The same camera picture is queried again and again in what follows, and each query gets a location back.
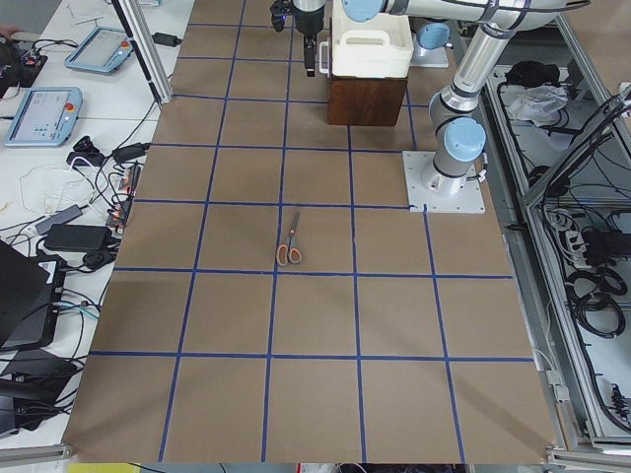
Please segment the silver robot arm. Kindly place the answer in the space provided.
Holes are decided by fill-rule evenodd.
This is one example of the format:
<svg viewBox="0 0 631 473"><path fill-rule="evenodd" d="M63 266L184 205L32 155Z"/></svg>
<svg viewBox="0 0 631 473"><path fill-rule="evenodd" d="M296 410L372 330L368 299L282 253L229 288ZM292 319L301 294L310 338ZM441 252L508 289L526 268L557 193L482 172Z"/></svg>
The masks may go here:
<svg viewBox="0 0 631 473"><path fill-rule="evenodd" d="M458 194L466 175L482 154L486 134L470 117L480 91L506 48L519 31L540 28L560 13L588 6L588 1L345 1L346 16L358 23L380 13L473 22L474 37L452 81L430 102L430 118L438 147L433 161L421 171L423 186L440 197Z"/></svg>
<svg viewBox="0 0 631 473"><path fill-rule="evenodd" d="M308 77L316 75L317 35L323 29L324 0L295 0L294 20L296 28L303 35L304 64Z"/></svg>

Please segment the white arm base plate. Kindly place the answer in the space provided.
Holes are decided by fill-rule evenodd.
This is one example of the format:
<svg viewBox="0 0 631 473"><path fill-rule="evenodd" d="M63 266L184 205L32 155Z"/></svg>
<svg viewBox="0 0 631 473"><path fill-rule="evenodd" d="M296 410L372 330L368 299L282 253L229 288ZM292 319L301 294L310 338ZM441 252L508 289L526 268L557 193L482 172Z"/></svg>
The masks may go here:
<svg viewBox="0 0 631 473"><path fill-rule="evenodd" d="M434 167L435 152L403 151L403 171L411 212L484 214L485 205L474 164L451 178Z"/></svg>

